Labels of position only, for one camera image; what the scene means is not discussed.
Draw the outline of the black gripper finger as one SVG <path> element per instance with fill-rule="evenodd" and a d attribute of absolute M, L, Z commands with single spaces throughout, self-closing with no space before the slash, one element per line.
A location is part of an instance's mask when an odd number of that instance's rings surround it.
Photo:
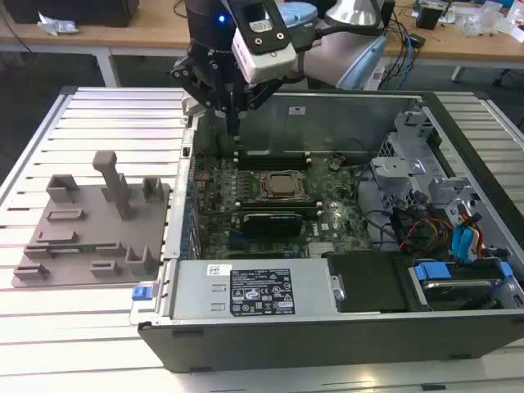
<path fill-rule="evenodd" d="M 221 111 L 216 87 L 198 70 L 188 56 L 179 59 L 170 71 L 171 78 L 207 109 Z"/>
<path fill-rule="evenodd" d="M 258 109 L 272 97 L 283 85 L 283 79 L 271 79 L 259 84 L 248 85 L 247 107 L 250 110 Z"/>

